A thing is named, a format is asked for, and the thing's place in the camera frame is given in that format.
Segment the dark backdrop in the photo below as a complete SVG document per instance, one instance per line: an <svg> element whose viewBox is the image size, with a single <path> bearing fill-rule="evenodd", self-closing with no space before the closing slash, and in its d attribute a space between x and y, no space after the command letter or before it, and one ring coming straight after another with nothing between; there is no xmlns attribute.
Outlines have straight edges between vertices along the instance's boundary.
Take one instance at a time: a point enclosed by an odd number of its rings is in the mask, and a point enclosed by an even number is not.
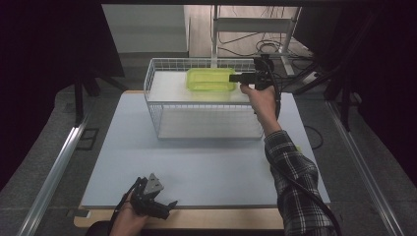
<svg viewBox="0 0 417 236"><path fill-rule="evenodd" d="M417 183L417 7L388 3L353 65L359 112Z"/></svg>
<svg viewBox="0 0 417 236"><path fill-rule="evenodd" d="M91 67L124 76L99 3L1 1L1 188L46 124L56 93Z"/></svg>
<svg viewBox="0 0 417 236"><path fill-rule="evenodd" d="M322 69L329 71L340 62L364 24L368 10L303 8L294 37L313 51ZM352 88L362 98L360 114L414 185L417 183L416 16L416 3L387 1L349 65Z"/></svg>

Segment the white wire basket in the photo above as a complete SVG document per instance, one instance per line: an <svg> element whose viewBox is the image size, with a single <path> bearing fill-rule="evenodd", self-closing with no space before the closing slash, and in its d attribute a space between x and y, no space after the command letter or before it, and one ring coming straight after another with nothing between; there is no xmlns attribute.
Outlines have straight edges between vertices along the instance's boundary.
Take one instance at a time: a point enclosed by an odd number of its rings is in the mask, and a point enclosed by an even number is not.
<svg viewBox="0 0 417 236"><path fill-rule="evenodd" d="M217 68L236 74L255 72L250 59L216 59ZM258 140L264 130L247 95L234 91L190 91L187 71L210 68L206 58L154 58L150 60L144 91L149 114L159 139Z"/></svg>

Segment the human hand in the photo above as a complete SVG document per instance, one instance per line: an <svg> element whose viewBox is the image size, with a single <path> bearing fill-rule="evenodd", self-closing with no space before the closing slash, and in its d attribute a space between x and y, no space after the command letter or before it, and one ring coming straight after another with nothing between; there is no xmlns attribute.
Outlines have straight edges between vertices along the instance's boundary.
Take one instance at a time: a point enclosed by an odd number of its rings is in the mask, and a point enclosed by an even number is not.
<svg viewBox="0 0 417 236"><path fill-rule="evenodd" d="M273 86L264 90L249 88L248 85L240 85L240 90L249 96L252 108L257 113L258 120L264 128L265 136L280 131L281 127L275 116L275 91Z"/></svg>
<svg viewBox="0 0 417 236"><path fill-rule="evenodd" d="M129 194L126 202L120 208L110 236L136 236L147 223L147 215L137 215L135 213L130 203L131 196L132 193Z"/></svg>

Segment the white board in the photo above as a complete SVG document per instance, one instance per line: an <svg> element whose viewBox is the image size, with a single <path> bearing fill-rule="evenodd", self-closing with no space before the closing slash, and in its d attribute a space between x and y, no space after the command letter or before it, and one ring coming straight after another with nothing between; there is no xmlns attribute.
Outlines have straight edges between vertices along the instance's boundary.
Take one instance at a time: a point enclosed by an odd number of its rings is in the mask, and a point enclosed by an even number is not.
<svg viewBox="0 0 417 236"><path fill-rule="evenodd" d="M279 122L315 163L292 94L282 94ZM276 207L264 141L159 140L141 93L122 94L82 200L115 207L137 177L154 173L164 185L156 200L178 207ZM319 176L319 192L328 193Z"/></svg>

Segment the lime green box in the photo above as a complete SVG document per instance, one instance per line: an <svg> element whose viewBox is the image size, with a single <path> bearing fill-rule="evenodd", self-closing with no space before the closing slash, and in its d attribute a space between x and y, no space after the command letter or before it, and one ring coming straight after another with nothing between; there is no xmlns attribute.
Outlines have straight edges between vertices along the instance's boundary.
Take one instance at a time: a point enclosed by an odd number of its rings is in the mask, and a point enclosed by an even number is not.
<svg viewBox="0 0 417 236"><path fill-rule="evenodd" d="M187 89L190 91L233 91L235 83L229 76L235 74L231 68L192 68L187 71Z"/></svg>

